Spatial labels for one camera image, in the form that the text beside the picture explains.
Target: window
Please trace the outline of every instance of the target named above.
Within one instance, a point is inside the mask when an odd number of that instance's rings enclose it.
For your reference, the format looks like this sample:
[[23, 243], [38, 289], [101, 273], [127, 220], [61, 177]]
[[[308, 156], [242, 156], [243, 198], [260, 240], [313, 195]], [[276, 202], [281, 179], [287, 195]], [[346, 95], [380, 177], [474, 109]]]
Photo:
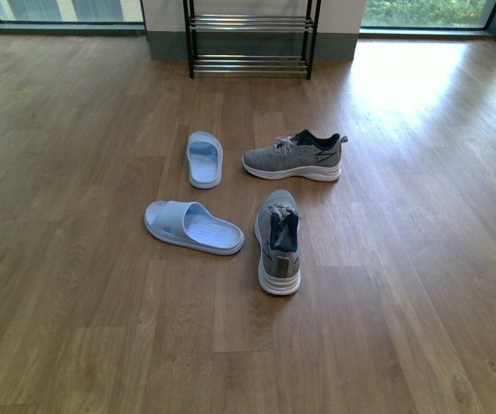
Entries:
[[140, 0], [0, 0], [2, 22], [142, 22]]
[[495, 0], [367, 0], [362, 25], [377, 28], [484, 28]]

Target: slide sandal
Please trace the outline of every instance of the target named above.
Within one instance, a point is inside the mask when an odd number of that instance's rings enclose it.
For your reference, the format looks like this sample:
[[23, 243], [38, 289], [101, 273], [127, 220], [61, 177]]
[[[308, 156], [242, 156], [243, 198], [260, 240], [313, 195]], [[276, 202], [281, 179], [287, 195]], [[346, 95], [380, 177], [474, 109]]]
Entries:
[[186, 157], [190, 167], [190, 184], [196, 188], [213, 188], [221, 182], [223, 147], [208, 132], [195, 132], [188, 138]]
[[244, 244], [240, 229], [196, 202], [155, 201], [146, 209], [144, 223], [156, 239], [206, 253], [234, 254]]

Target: shoe rack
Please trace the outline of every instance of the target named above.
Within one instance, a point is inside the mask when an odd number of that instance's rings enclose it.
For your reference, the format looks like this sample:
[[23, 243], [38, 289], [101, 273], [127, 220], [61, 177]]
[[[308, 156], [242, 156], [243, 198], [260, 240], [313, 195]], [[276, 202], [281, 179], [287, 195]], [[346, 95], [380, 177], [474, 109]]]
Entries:
[[[195, 73], [278, 73], [311, 79], [321, 0], [307, 0], [305, 16], [197, 15], [194, 0], [183, 0], [190, 78]], [[199, 32], [302, 33], [297, 56], [201, 54]]]

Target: shoe laces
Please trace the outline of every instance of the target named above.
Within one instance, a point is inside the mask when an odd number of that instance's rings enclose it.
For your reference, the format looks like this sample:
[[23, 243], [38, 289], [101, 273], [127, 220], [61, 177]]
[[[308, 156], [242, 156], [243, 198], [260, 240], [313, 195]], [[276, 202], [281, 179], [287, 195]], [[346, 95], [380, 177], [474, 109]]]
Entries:
[[279, 215], [280, 221], [284, 220], [291, 213], [298, 214], [290, 203], [275, 203], [268, 206], [268, 212]]
[[295, 138], [295, 136], [288, 136], [286, 138], [279, 136], [276, 139], [276, 143], [274, 144], [274, 147], [276, 149], [281, 149], [284, 155], [286, 155], [288, 152], [292, 151], [292, 147], [296, 146], [292, 138]]

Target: gray sneaker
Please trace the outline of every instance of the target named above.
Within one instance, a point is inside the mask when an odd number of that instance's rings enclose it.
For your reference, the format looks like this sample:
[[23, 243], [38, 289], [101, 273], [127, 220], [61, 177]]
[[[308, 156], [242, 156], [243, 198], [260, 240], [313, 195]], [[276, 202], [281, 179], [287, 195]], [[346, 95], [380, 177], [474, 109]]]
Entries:
[[298, 230], [299, 214], [292, 194], [272, 192], [255, 219], [255, 236], [261, 246], [259, 283], [265, 292], [289, 295], [299, 288]]
[[262, 179], [301, 176], [316, 181], [335, 181], [340, 177], [342, 144], [348, 137], [333, 134], [316, 138], [307, 129], [295, 136], [279, 137], [267, 148], [247, 151], [242, 162], [250, 174]]

